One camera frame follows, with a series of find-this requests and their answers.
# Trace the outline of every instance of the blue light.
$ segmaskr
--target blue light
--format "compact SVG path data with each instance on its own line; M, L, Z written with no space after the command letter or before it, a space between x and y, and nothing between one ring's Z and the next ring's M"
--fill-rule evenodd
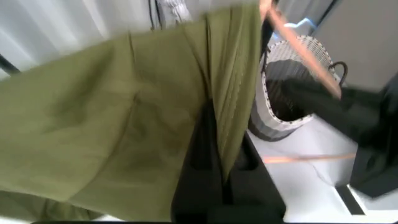
M296 24L291 23L291 22L286 23L286 24L284 24L284 27L298 28L298 27L304 25L305 23L309 23L310 26L311 26L312 28L314 28L314 29L317 28L317 26L316 26L316 25L311 21L311 19L309 19L309 18L304 18L304 19L302 19L300 22L298 22L298 23L296 23ZM272 33L272 38L277 39L277 38L279 38L279 36L274 32L274 33Z

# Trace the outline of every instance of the gray wall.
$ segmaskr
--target gray wall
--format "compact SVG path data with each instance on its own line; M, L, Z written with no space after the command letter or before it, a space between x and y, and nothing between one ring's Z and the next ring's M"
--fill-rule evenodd
M315 31L347 82L380 89L398 72L398 1L340 0Z

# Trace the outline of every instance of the gray and white basket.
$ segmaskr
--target gray and white basket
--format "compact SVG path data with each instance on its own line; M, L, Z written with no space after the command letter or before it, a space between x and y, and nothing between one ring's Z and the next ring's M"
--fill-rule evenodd
M333 64L328 52L317 39L306 35L297 38L325 69L329 69L335 80L341 79L334 69L337 63ZM278 141L313 119L310 111L302 110L283 95L280 87L282 82L287 78L316 79L316 76L306 68L301 57L286 40L275 43L270 50L265 72L260 72L257 76L256 97L251 110L249 129L263 140ZM263 63L264 56L261 58L261 68ZM343 62L338 63L344 66L346 74L346 65Z

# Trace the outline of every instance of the black basket handle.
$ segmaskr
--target black basket handle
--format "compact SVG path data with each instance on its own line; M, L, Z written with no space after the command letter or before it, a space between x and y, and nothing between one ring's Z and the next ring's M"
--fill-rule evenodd
M328 69L330 70L332 68L335 68L337 65L343 66L343 70L344 70L343 76L341 77L340 82L339 82L339 86L341 86L344 83L344 81L346 80L347 73L348 73L348 66L345 62L335 62L335 63L329 65Z

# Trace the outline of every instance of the garment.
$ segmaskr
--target garment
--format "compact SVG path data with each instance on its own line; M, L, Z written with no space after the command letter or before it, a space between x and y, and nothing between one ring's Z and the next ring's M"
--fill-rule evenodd
M234 164L254 98L260 28L257 5L235 6L1 82L0 190L123 220L169 220L209 99L225 177Z

